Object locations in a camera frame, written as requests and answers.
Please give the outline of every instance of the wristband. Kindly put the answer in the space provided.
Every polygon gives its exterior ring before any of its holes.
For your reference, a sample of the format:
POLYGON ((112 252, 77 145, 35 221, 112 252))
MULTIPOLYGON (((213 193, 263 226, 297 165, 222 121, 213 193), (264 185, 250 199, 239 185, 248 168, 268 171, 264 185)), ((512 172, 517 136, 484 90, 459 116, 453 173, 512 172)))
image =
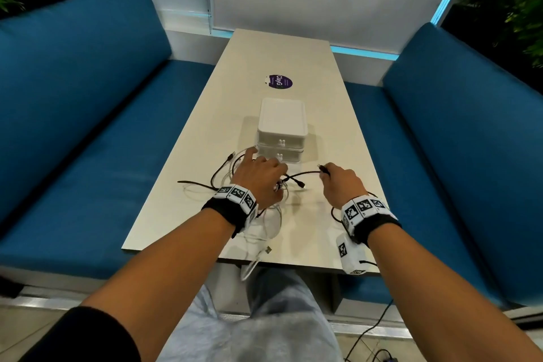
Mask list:
POLYGON ((353 242, 368 244, 370 232, 385 223, 402 227, 398 218, 376 196, 362 195, 351 199, 341 209, 343 227, 353 242))
POLYGON ((202 207, 206 208, 215 210, 236 228, 232 234, 234 238, 256 217, 258 203, 249 189, 232 184, 217 190, 202 207))

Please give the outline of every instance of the tabletop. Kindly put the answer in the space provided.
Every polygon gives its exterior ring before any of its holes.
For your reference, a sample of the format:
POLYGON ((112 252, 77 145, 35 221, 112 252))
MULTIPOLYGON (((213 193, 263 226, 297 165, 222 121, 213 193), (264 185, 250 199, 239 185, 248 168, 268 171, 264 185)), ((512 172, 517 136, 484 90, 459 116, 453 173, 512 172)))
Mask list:
MULTIPOLYGON (((177 181, 208 184, 230 153, 255 145, 263 98, 304 102, 309 134, 299 170, 315 171, 317 164, 332 161, 353 169, 368 190, 385 200, 329 42, 236 29, 123 249, 142 250, 200 211, 214 192, 177 181), (270 87, 266 80, 271 75, 287 77, 292 86, 270 87)), ((226 167, 217 175, 216 186, 228 183, 227 173, 226 167)), ((297 179, 305 182, 305 188, 289 181, 281 212, 266 211, 227 243, 219 259, 252 260, 269 247, 269 253, 261 254, 262 262, 341 269, 336 237, 344 229, 330 216, 319 176, 312 173, 297 179)), ((374 262, 365 249, 367 259, 374 262)), ((378 272, 377 267, 370 272, 378 272)))

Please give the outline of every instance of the pants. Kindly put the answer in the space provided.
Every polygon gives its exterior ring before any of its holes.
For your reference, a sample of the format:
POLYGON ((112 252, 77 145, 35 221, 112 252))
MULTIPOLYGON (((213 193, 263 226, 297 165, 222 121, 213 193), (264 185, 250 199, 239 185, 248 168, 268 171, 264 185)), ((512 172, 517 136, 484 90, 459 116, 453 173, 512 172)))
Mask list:
POLYGON ((253 274, 247 282, 250 318, 222 320, 202 286, 158 360, 341 360, 328 321, 294 270, 257 268, 253 274))

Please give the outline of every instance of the blue backrest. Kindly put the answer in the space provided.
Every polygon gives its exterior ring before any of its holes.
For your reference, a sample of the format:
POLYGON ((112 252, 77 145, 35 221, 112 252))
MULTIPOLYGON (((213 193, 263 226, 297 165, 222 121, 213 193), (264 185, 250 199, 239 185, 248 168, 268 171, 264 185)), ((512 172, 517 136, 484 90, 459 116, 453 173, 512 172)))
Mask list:
POLYGON ((170 54, 151 0, 0 21, 0 221, 170 54))
POLYGON ((542 304, 543 96, 430 23, 383 84, 506 298, 542 304))

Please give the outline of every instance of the white device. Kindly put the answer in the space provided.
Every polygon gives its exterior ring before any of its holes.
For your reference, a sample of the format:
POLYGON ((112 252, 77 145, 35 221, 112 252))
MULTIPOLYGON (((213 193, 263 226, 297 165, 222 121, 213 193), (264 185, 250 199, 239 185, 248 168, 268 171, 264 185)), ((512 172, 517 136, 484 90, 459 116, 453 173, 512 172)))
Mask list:
POLYGON ((259 156, 300 163, 306 137, 307 118, 302 101, 262 99, 256 137, 259 156))
POLYGON ((341 259, 341 267, 345 273, 362 275, 373 266, 366 262, 364 245, 357 245, 346 233, 342 233, 336 238, 336 245, 341 259))

